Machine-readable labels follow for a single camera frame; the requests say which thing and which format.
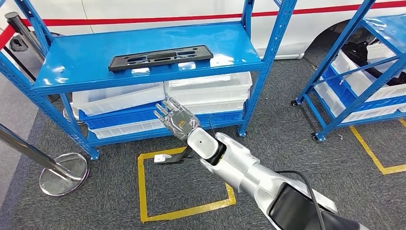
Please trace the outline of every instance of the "blue shelf board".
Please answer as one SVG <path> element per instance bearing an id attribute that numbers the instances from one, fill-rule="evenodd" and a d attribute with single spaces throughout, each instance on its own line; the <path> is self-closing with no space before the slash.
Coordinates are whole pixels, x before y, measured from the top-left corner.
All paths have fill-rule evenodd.
<path id="1" fill-rule="evenodd" d="M 405 117 L 406 117 L 406 113 L 402 113 L 399 110 L 397 110 L 393 114 L 387 114 L 387 115 L 376 116 L 376 117 L 371 117 L 371 118 L 357 120 L 357 121 L 341 123 L 341 124 L 337 125 L 337 128 L 356 126 L 356 125 L 361 125 L 361 124 L 369 124 L 369 123 L 380 122 L 380 121 L 389 121 L 389 120 L 405 118 Z"/>
<path id="2" fill-rule="evenodd" d="M 110 72 L 114 56 L 206 45 L 213 58 Z M 55 37 L 33 90 L 75 92 L 259 70 L 256 53 L 241 22 L 210 23 Z"/>
<path id="3" fill-rule="evenodd" d="M 211 129 L 211 128 L 221 128 L 221 127 L 228 127 L 228 126 L 238 126 L 241 125 L 244 120 L 232 121 L 232 122 L 222 122 L 222 123 L 212 123 L 212 125 L 204 124 L 202 128 L 204 129 Z M 153 129 L 149 131 L 121 135 L 111 138 L 103 138 L 97 139 L 96 135 L 92 132 L 88 133 L 88 145 L 91 147 L 103 146 L 103 145 L 111 145 L 117 144 L 122 142 L 129 142 L 129 141 L 136 141 L 142 139 L 149 139 L 149 138 L 158 138 L 158 137 L 165 137 L 171 136 L 172 133 L 166 128 L 160 129 Z"/>
<path id="4" fill-rule="evenodd" d="M 364 18 L 361 25 L 396 54 L 406 52 L 406 14 Z"/>

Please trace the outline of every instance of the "stacked storage bin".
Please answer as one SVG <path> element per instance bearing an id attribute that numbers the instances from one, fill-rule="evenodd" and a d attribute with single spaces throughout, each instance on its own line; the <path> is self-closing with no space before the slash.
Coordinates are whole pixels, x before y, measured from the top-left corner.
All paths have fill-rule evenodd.
<path id="1" fill-rule="evenodd" d="M 166 95 L 196 114 L 200 122 L 240 120 L 252 85 L 249 72 L 73 93 L 79 118 L 97 138 L 164 128 L 153 114 Z"/>
<path id="2" fill-rule="evenodd" d="M 384 44 L 370 45 L 368 48 L 368 62 L 374 63 L 379 60 L 393 57 L 395 54 Z M 380 72 L 385 72 L 391 62 L 377 66 Z M 358 68 L 344 52 L 340 51 L 337 58 L 331 63 L 323 78 Z M 360 96 L 376 78 L 366 71 L 357 71 L 344 78 L 335 78 L 315 86 L 320 98 L 327 104 L 331 114 L 337 117 L 346 106 Z M 351 113 L 342 123 L 357 121 L 382 115 L 393 114 L 397 110 L 406 112 L 406 84 L 387 86 L 385 85 L 368 100 L 361 104 L 357 110 Z"/>

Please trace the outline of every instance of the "robotic arm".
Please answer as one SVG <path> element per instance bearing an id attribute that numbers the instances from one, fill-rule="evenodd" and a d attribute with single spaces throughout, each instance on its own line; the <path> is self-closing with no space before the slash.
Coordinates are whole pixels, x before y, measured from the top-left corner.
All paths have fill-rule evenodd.
<path id="1" fill-rule="evenodd" d="M 154 111 L 158 119 L 174 136 L 187 141 L 212 174 L 250 196 L 277 230 L 319 230 L 324 226 L 327 230 L 367 230 L 338 216 L 335 203 L 315 190 L 308 190 L 308 185 L 261 165 L 249 149 L 226 134 L 210 136 L 200 127 L 199 120 L 174 98 L 162 103 L 165 108 L 156 105 L 162 114 Z M 313 200 L 317 201 L 319 212 Z"/>

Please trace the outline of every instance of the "shelf caster wheel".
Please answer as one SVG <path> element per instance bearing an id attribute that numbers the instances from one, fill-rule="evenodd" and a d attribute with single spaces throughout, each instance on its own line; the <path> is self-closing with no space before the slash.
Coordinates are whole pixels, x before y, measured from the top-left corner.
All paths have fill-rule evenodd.
<path id="1" fill-rule="evenodd" d="M 317 138 L 317 136 L 316 136 L 316 133 L 312 133 L 312 139 L 313 139 L 313 140 L 318 140 L 318 138 Z"/>
<path id="2" fill-rule="evenodd" d="M 299 105 L 299 104 L 297 103 L 296 100 L 291 101 L 291 106 L 296 107 L 296 106 L 298 106 L 298 105 Z"/>
<path id="3" fill-rule="evenodd" d="M 247 131 L 245 131 L 245 133 L 239 133 L 239 132 L 237 132 L 237 134 L 240 136 L 240 137 L 242 137 L 242 138 L 244 138 L 246 135 L 247 135 Z"/>
<path id="4" fill-rule="evenodd" d="M 322 142 L 322 141 L 326 140 L 326 138 L 324 138 L 324 136 L 318 137 L 317 135 L 318 135 L 318 133 L 312 133 L 312 139 L 315 141 L 318 141 L 318 142 Z"/>

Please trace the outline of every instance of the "yellow floor tape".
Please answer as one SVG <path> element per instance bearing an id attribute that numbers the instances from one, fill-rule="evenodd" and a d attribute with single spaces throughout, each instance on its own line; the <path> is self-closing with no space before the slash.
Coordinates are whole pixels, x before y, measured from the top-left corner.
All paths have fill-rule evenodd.
<path id="1" fill-rule="evenodd" d="M 403 126 L 406 127 L 406 121 L 403 119 L 399 120 Z M 361 143 L 361 145 L 364 147 L 365 151 L 367 154 L 371 157 L 373 163 L 378 167 L 379 171 L 382 172 L 383 175 L 391 174 L 391 173 L 399 173 L 399 172 L 404 172 L 406 171 L 406 164 L 404 165 L 397 165 L 397 166 L 392 166 L 392 167 L 384 167 L 381 162 L 376 158 L 375 154 L 372 152 L 372 150 L 369 148 L 367 143 L 364 141 L 364 139 L 361 137 L 360 133 L 358 130 L 350 126 L 351 132 L 354 134 L 354 136 L 357 138 L 357 140 Z"/>
<path id="2" fill-rule="evenodd" d="M 400 123 L 402 123 L 402 125 L 406 128 L 406 121 L 403 119 L 399 119 Z"/>
<path id="3" fill-rule="evenodd" d="M 141 222 L 145 223 L 147 221 L 158 221 L 158 220 L 170 220 L 170 219 L 177 219 L 182 217 L 187 217 L 207 211 L 216 210 L 222 207 L 227 207 L 230 205 L 236 204 L 236 197 L 234 195 L 234 190 L 228 184 L 226 184 L 227 195 L 228 199 L 221 200 L 217 202 L 213 202 L 206 205 L 200 205 L 197 207 L 191 207 L 179 211 L 169 212 L 157 216 L 148 216 L 147 212 L 147 193 L 145 188 L 145 172 L 144 172 L 144 160 L 154 158 L 157 154 L 168 154 L 173 155 L 177 153 L 181 153 L 185 147 L 177 148 L 177 149 L 169 149 L 164 151 L 158 152 L 150 152 L 141 154 L 138 157 L 138 189 L 139 189 L 139 198 L 140 198 L 140 218 Z"/>

